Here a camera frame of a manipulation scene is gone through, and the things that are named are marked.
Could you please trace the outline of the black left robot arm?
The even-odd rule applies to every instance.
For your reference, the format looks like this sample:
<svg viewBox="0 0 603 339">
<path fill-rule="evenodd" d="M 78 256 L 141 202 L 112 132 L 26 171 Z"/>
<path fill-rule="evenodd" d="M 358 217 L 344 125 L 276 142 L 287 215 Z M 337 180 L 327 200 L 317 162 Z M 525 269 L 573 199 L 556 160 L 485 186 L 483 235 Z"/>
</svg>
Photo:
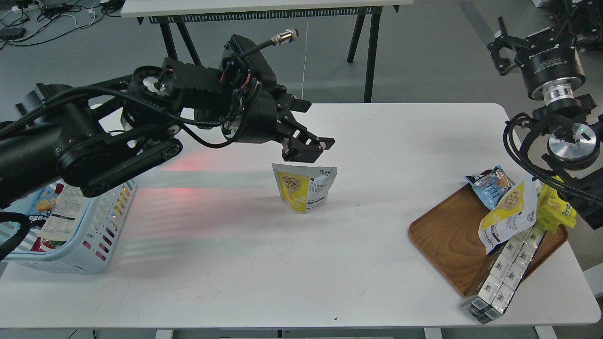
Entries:
<svg viewBox="0 0 603 339">
<path fill-rule="evenodd" d="M 1 245 L 1 258 L 17 249 L 34 223 L 7 212 L 13 202 L 64 180 L 97 197 L 177 156 L 185 131 L 199 144 L 282 144 L 284 161 L 313 163 L 334 145 L 293 116 L 310 101 L 278 84 L 261 54 L 291 43 L 296 29 L 256 44 L 233 34 L 218 68 L 165 58 L 132 75 L 82 87 L 36 85 L 16 108 L 20 118 L 1 123 L 1 221 L 17 232 Z"/>
</svg>

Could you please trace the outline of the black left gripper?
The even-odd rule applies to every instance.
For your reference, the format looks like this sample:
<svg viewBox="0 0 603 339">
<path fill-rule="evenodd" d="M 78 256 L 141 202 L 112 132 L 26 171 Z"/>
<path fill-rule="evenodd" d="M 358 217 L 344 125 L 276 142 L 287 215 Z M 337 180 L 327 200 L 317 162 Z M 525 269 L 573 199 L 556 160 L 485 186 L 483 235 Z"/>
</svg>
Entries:
<svg viewBox="0 0 603 339">
<path fill-rule="evenodd" d="M 291 111 L 306 113 L 312 103 L 289 94 L 285 86 L 278 84 L 274 90 L 261 90 L 255 101 L 245 108 L 247 120 L 237 116 L 230 127 L 222 127 L 224 137 L 229 140 L 238 134 L 239 143 L 262 144 L 268 141 L 281 142 L 284 161 L 315 162 L 325 150 L 329 150 L 335 139 L 317 137 L 297 122 Z"/>
</svg>

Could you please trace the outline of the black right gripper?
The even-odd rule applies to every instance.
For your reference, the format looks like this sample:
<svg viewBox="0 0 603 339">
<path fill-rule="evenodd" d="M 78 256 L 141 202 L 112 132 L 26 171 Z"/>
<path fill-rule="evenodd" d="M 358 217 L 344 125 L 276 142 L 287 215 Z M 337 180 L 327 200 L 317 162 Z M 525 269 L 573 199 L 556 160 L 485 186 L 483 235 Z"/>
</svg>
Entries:
<svg viewBox="0 0 603 339">
<path fill-rule="evenodd" d="M 547 40 L 557 41 L 562 32 L 568 32 L 577 38 L 579 48 L 601 48 L 602 2 L 601 0 L 550 0 L 547 8 L 555 25 Z M 519 66 L 528 98 L 542 101 L 545 84 L 556 80 L 568 80 L 572 90 L 586 82 L 579 53 L 571 45 L 560 43 L 530 51 L 530 42 L 526 39 L 510 36 L 502 16 L 497 18 L 500 35 L 487 44 L 487 49 L 496 71 L 506 76 L 514 67 Z M 504 58 L 500 52 L 504 49 L 517 51 L 515 64 L 510 58 Z"/>
</svg>

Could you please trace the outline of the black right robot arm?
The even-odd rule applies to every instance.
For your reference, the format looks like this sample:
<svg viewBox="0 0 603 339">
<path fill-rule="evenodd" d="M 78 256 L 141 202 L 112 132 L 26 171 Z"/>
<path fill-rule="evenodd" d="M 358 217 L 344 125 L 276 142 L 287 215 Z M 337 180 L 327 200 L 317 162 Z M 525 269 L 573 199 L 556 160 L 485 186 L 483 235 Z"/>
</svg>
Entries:
<svg viewBox="0 0 603 339">
<path fill-rule="evenodd" d="M 602 15 L 597 0 L 564 2 L 566 11 L 555 26 L 519 38 L 507 33 L 498 19 L 500 35 L 487 45 L 502 76 L 521 71 L 529 99 L 544 106 L 532 115 L 517 114 L 506 123 L 506 152 L 534 178 L 553 187 L 592 229 L 602 227 L 602 170 L 583 178 L 571 171 L 595 163 L 602 149 L 602 118 L 588 124 L 596 107 L 591 95 L 575 96 L 586 81 L 579 46 L 602 39 Z"/>
</svg>

